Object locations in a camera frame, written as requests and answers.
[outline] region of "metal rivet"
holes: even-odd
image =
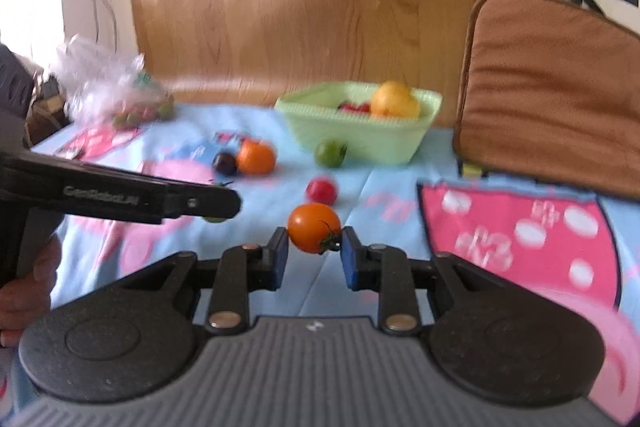
[[[399,313],[387,317],[385,324],[392,331],[411,331],[418,325],[418,321],[411,315]]]
[[[236,312],[216,312],[209,315],[209,325],[220,330],[235,328],[242,322],[242,317]]]

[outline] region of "orange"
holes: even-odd
[[[400,82],[385,82],[371,96],[371,115],[390,118],[419,118],[420,102],[411,88]]]
[[[270,174],[276,166],[276,153],[266,142],[244,140],[236,156],[238,170],[247,176]]]
[[[325,204],[301,204],[290,214],[287,232],[291,242],[303,252],[322,254],[337,249],[340,218]]]

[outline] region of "plastic bag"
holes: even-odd
[[[143,55],[116,55],[75,36],[58,48],[50,70],[66,92],[66,115],[80,125],[134,128],[174,117],[174,100],[146,73]]]

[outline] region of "brown chair cushion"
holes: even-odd
[[[480,0],[454,149],[487,169],[640,198],[640,36],[559,0]]]

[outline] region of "white polka dot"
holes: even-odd
[[[531,219],[521,219],[516,223],[515,236],[523,247],[542,248],[546,241],[546,230]]]
[[[579,206],[567,207],[564,211],[564,223],[569,230],[582,237],[592,239],[598,235],[596,218]]]
[[[496,255],[491,259],[490,266],[498,272],[506,272],[513,264],[513,253],[510,250],[496,251]]]
[[[588,290],[593,284],[593,268],[583,259],[574,259],[569,269],[569,279],[580,290]]]
[[[116,134],[111,141],[112,145],[121,145],[133,138],[133,134],[130,132]]]
[[[471,210],[471,198],[462,192],[447,190],[442,198],[442,209],[449,214],[464,216]]]

